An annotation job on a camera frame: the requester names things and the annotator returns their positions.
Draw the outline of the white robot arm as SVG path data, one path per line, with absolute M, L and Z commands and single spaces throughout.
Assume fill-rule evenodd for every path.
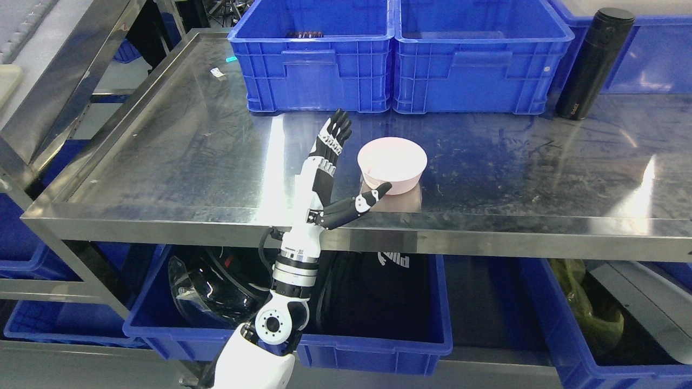
M 214 364 L 210 388 L 285 388 L 292 354 L 309 321 L 308 302 L 318 275 L 318 258 L 280 254 L 266 303 L 240 324 Z

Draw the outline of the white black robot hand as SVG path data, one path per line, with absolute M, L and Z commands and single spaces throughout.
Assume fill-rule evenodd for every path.
M 331 201 L 334 176 L 351 120 L 337 109 L 319 130 L 301 172 L 296 177 L 291 229 L 282 237 L 280 259 L 302 269 L 315 266 L 321 255 L 321 234 L 363 217 L 391 190 L 384 182 L 373 190 Z

